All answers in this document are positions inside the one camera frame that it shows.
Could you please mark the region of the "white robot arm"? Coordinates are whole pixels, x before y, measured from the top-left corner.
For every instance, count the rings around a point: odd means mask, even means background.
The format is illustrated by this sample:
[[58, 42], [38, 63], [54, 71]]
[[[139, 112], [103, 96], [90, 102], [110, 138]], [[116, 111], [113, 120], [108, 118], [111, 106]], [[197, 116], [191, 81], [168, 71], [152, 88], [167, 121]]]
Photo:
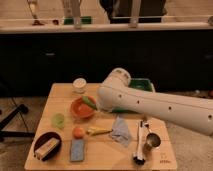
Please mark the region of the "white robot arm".
[[120, 107], [213, 137], [213, 100], [130, 88], [131, 75], [115, 68], [97, 89], [97, 108]]

